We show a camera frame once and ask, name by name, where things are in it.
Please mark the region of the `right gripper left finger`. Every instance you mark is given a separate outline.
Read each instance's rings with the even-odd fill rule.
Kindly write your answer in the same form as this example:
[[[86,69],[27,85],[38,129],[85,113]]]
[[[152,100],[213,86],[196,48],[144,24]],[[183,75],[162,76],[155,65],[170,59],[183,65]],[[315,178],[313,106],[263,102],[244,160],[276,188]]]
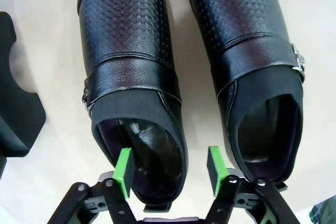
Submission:
[[[113,223],[137,223],[127,199],[135,171],[132,149],[121,150],[115,171],[94,186],[71,185],[49,223],[93,223],[98,214],[109,212]]]

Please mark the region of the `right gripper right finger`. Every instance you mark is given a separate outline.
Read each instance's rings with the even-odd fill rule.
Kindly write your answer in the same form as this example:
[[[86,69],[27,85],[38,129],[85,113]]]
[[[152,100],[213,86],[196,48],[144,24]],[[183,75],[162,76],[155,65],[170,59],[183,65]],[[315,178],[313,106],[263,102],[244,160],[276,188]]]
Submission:
[[[286,184],[257,179],[253,182],[232,175],[225,166],[219,147],[210,146],[207,169],[215,200],[205,223],[228,223],[234,208],[244,209],[254,223],[296,223],[297,218],[281,192]]]

